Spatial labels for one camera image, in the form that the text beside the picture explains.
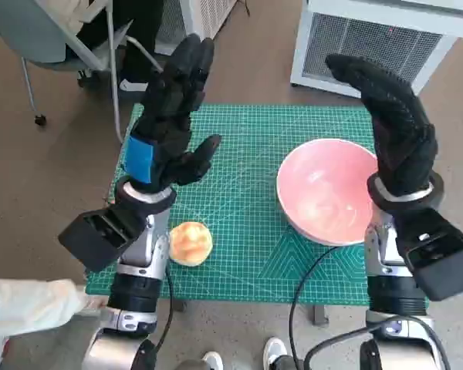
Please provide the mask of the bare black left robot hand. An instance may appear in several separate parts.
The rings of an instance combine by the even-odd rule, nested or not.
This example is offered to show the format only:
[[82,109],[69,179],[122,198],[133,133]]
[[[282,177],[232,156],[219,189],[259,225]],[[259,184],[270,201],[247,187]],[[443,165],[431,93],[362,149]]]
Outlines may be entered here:
[[124,169],[134,188],[157,193],[173,183],[185,186],[211,168],[221,136],[210,135],[193,151],[188,144],[191,114],[204,101],[214,54],[212,39],[191,34],[149,82],[141,102],[144,110],[130,131],[125,152]]

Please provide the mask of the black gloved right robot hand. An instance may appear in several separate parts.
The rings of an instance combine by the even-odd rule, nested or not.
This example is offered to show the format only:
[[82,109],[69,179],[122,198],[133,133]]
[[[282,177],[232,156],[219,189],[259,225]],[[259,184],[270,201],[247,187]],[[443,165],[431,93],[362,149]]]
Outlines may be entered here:
[[326,65],[337,81],[360,92],[372,119],[378,176],[389,193],[401,197],[426,189],[438,142],[411,84],[364,57],[333,53]]

